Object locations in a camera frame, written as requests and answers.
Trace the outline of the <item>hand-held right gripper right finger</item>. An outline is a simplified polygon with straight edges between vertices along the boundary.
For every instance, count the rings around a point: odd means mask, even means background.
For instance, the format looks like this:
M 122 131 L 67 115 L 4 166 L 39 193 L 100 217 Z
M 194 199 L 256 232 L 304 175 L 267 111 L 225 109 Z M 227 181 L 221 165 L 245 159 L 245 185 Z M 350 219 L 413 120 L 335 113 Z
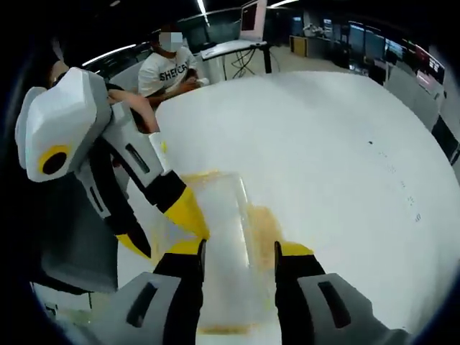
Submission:
M 390 329 L 371 301 L 336 273 L 327 273 L 313 251 L 276 241 L 275 305 L 283 344 L 409 344 Z

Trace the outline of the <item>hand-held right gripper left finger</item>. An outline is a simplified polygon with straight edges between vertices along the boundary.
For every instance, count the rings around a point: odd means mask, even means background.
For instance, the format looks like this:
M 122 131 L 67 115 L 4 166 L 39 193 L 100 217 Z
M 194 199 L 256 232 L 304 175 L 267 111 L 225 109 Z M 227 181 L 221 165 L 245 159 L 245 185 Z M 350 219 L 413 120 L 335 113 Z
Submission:
M 143 272 L 109 298 L 81 328 L 81 344 L 194 344 L 203 305 L 206 240 L 173 245 L 153 272 Z

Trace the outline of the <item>person's left hand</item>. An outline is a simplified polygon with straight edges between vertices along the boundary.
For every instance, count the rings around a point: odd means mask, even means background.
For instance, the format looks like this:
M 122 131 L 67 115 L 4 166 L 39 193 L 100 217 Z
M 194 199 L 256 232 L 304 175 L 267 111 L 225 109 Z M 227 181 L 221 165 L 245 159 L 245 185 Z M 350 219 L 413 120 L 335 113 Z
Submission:
M 108 93 L 110 103 L 125 102 L 129 106 L 140 132 L 151 134 L 160 131 L 155 112 L 145 97 L 116 89 L 109 89 Z

